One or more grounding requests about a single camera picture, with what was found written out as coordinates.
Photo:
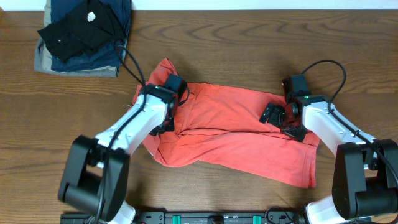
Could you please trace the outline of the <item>red printed t-shirt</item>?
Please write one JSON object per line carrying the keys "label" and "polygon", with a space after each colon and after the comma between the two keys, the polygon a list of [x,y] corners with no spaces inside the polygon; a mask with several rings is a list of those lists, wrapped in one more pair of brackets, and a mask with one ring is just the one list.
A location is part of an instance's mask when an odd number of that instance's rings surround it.
{"label": "red printed t-shirt", "polygon": [[316,185],[319,138],[308,133],[297,142],[259,121],[268,103],[284,105],[283,96],[209,83],[187,86],[175,129],[142,142],[157,162],[182,167],[204,161],[296,187]]}

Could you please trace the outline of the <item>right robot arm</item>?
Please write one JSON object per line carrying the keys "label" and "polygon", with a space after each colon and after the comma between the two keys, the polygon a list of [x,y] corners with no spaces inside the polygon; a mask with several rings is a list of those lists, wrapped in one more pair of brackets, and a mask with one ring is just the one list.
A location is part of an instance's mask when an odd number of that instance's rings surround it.
{"label": "right robot arm", "polygon": [[314,133],[335,155],[331,195],[309,203],[294,223],[371,223],[397,213],[397,143],[379,140],[348,121],[324,95],[287,95],[269,103],[260,122],[302,142]]}

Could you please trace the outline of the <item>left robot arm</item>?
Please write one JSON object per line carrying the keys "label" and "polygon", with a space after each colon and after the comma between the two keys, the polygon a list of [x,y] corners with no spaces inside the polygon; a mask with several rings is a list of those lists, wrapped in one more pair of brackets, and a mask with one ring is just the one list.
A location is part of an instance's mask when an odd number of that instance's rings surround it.
{"label": "left robot arm", "polygon": [[85,213],[84,223],[132,223],[125,201],[130,157],[148,135],[170,131],[186,83],[142,86],[136,102],[107,130],[71,145],[58,199]]}

